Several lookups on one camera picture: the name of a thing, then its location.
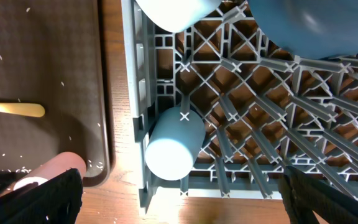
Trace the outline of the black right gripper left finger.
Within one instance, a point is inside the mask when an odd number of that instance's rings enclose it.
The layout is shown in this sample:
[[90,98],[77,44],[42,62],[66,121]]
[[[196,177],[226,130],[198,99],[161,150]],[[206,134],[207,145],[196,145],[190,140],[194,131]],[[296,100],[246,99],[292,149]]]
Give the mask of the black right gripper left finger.
[[82,206],[78,169],[44,182],[27,184],[0,197],[0,223],[74,223]]

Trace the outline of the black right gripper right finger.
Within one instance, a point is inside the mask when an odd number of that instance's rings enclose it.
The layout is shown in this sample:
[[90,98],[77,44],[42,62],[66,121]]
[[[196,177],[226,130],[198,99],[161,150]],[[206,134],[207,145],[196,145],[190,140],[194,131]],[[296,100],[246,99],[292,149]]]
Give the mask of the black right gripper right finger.
[[278,190],[291,223],[358,223],[358,201],[286,166]]

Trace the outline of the pink cup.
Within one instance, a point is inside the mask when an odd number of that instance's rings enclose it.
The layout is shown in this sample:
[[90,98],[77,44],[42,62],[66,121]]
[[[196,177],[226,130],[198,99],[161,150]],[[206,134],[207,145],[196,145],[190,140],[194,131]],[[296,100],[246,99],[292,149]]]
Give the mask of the pink cup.
[[19,179],[8,184],[0,193],[0,197],[24,187],[38,187],[70,169],[77,169],[83,178],[86,174],[86,162],[74,152],[62,152],[34,169],[22,167],[11,172]]

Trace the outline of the blue cup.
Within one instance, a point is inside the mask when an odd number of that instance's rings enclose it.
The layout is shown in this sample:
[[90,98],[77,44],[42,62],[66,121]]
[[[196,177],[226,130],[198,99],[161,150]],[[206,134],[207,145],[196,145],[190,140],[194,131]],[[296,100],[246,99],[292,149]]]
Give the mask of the blue cup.
[[180,180],[192,170],[206,136],[201,117],[193,110],[186,118],[181,108],[164,111],[145,150],[150,171],[163,180]]

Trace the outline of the dark blue plate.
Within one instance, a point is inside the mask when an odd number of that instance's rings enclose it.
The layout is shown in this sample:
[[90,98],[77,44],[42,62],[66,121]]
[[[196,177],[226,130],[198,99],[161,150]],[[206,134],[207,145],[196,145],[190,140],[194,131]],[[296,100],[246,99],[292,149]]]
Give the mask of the dark blue plate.
[[358,0],[249,0],[262,32],[303,58],[358,54]]

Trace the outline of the light blue bowl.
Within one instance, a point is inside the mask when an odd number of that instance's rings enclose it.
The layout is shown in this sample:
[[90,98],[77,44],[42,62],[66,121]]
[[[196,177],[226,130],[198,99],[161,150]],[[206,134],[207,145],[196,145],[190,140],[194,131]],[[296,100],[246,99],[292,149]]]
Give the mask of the light blue bowl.
[[160,28],[177,33],[215,11],[221,0],[136,0],[147,17]]

